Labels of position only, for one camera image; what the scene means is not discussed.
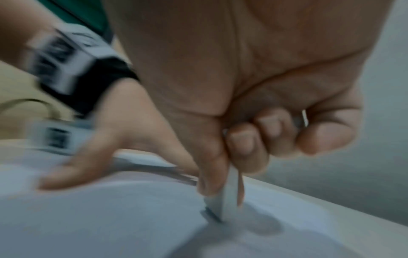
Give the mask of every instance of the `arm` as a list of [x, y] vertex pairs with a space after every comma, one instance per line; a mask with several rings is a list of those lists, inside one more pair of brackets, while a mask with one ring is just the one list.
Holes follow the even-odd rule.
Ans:
[[0, 60], [21, 69], [27, 41], [58, 22], [58, 17], [34, 0], [1, 0]]

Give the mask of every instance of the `green fabric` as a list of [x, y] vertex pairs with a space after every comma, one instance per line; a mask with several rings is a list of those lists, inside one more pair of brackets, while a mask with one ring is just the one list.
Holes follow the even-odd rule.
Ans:
[[108, 20], [100, 0], [38, 0], [68, 23], [82, 24], [103, 35]]

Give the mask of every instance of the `hand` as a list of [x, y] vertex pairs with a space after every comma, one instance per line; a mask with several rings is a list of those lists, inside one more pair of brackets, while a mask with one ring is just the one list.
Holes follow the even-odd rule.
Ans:
[[116, 82], [100, 103], [93, 137], [68, 163], [42, 178], [39, 188], [60, 189], [98, 179], [122, 148], [156, 153], [197, 176], [193, 159], [138, 82]]
[[[105, 1], [143, 85], [216, 193], [230, 159], [315, 155], [357, 135], [356, 80], [390, 0]], [[306, 110], [309, 125], [293, 119]], [[229, 128], [226, 141], [222, 130]]]

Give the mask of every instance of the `cable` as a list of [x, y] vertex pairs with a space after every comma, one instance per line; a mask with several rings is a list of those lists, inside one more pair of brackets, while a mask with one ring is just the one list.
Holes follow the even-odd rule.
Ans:
[[42, 103], [48, 109], [49, 119], [51, 120], [59, 120], [61, 118], [61, 113], [50, 103], [40, 100], [40, 99], [14, 99], [10, 101], [6, 101], [0, 104], [0, 115], [4, 111], [24, 102], [38, 102]]

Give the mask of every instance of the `white chalk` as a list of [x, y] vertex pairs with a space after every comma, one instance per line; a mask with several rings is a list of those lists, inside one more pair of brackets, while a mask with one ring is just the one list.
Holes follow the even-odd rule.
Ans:
[[207, 209], [221, 222], [233, 221], [238, 210], [238, 170], [229, 166], [227, 181], [216, 196], [205, 197]]

